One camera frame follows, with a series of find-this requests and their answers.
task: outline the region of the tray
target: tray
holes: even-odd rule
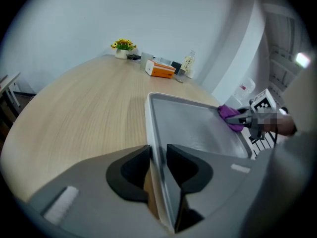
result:
[[[213,154],[250,158],[241,133],[233,132],[217,108],[162,93],[150,93],[145,103],[148,144],[152,146],[151,175],[160,220],[175,226],[180,188],[166,165],[166,146],[176,144]]]

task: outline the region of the box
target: box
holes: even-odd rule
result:
[[[175,68],[162,62],[149,59],[145,65],[145,71],[150,76],[172,78]]]

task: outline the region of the light wood surface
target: light wood surface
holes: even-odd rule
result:
[[[1,82],[0,86],[0,95],[10,86],[10,84],[12,84],[14,82],[14,80],[16,80],[16,78],[20,75],[19,72],[16,72],[15,74],[6,77],[6,79],[4,79],[4,81]]]
[[[0,158],[11,191],[27,201],[79,161],[147,144],[150,92],[217,106],[192,80],[150,77],[138,63],[110,56],[88,61],[43,89],[14,123]]]

